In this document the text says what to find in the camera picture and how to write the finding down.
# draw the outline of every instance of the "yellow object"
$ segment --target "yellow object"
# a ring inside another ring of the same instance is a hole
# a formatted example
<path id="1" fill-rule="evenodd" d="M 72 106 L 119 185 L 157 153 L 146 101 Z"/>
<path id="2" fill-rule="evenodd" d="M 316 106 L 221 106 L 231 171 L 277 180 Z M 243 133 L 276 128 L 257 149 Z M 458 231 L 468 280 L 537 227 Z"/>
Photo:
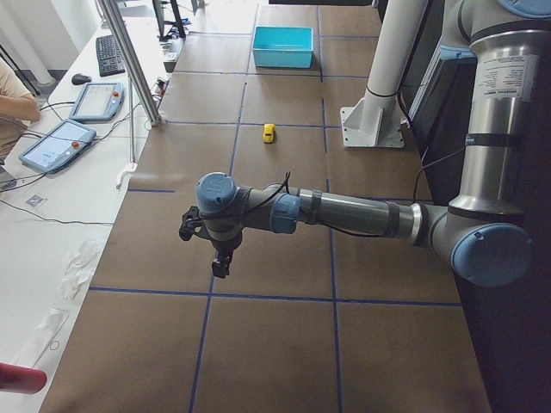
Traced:
<path id="1" fill-rule="evenodd" d="M 273 123 L 266 123 L 264 125 L 264 133 L 262 139 L 264 143 L 271 144 L 274 141 L 274 136 L 276 134 L 276 125 Z"/>

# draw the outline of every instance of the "black mouse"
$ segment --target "black mouse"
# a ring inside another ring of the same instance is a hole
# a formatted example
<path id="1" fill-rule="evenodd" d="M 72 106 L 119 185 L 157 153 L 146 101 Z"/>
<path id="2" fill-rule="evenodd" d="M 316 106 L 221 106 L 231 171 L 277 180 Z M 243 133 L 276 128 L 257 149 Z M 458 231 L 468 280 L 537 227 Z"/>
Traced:
<path id="1" fill-rule="evenodd" d="M 77 73 L 71 79 L 71 83 L 74 85 L 84 84 L 91 81 L 92 81 L 92 78 L 90 76 L 83 75 L 82 73 Z"/>

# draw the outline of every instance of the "warning label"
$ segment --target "warning label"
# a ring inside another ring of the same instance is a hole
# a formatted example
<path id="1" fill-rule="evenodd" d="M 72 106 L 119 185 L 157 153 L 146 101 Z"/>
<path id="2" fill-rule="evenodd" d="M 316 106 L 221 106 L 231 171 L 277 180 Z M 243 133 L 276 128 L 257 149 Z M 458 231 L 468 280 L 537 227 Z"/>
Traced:
<path id="1" fill-rule="evenodd" d="M 530 54 L 479 61 L 473 101 L 520 97 L 523 102 L 530 102 L 538 60 L 538 56 Z"/>

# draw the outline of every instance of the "black keyboard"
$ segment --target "black keyboard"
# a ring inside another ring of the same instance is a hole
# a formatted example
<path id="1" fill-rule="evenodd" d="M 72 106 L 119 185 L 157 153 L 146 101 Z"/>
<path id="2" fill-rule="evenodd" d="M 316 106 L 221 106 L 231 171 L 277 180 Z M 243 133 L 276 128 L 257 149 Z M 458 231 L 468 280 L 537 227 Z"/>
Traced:
<path id="1" fill-rule="evenodd" d="M 112 34 L 96 39 L 96 54 L 101 77 L 125 72 L 121 50 L 115 43 L 115 37 Z"/>

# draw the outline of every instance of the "white table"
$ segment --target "white table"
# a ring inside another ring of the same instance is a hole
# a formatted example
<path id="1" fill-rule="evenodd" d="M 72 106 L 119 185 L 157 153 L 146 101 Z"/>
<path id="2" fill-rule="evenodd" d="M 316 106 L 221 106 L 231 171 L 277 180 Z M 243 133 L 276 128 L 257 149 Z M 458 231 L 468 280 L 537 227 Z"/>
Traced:
<path id="1" fill-rule="evenodd" d="M 166 79 L 163 54 L 156 38 L 156 22 L 148 18 L 125 18 L 125 22 L 148 84 L 153 86 L 158 77 Z M 49 97 L 49 103 L 73 102 L 77 99 L 82 86 L 71 84 L 71 78 L 76 73 L 91 76 L 93 82 L 121 82 L 127 85 L 127 73 L 99 77 L 95 38 L 108 33 L 110 32 L 107 29 L 98 29 Z M 136 105 L 139 97 L 136 93 L 133 96 Z M 57 106 L 55 109 L 64 119 L 69 115 L 71 106 Z M 121 111 L 111 122 L 90 126 L 96 129 L 98 137 L 102 137 L 128 111 L 128 99 L 125 99 Z M 29 129 L 47 133 L 59 123 L 58 116 L 52 110 L 46 109 L 42 112 L 42 119 Z M 137 157 L 145 145 L 149 129 L 147 116 L 143 108 L 138 106 L 134 113 Z M 24 188 L 0 194 L 0 200 L 48 219 L 113 223 L 127 189 L 125 179 L 123 186 L 117 190 L 115 178 L 130 160 L 129 130 L 129 120 L 125 120 L 66 170 L 45 176 Z M 4 168 L 12 176 L 37 174 L 22 165 L 17 158 L 35 141 L 33 138 L 23 137 L 9 154 Z M 18 185 L 33 179 L 35 178 L 19 181 Z M 36 207 L 27 203 L 34 195 L 44 199 Z M 31 396 L 0 392 L 0 411 L 26 413 L 39 410 L 88 287 L 86 282 L 74 299 L 66 300 L 62 297 L 60 283 L 79 247 L 89 241 L 97 243 L 102 250 L 110 229 L 109 225 L 62 225 L 45 222 L 0 203 L 0 362 L 13 363 L 21 355 L 29 340 L 36 338 L 35 328 L 52 308 L 59 309 L 65 319 L 46 351 L 34 364 L 35 368 L 46 371 L 46 387 Z M 92 272 L 96 262 L 94 260 L 91 265 Z M 27 357 L 25 364 L 31 362 L 31 359 L 32 357 Z"/>

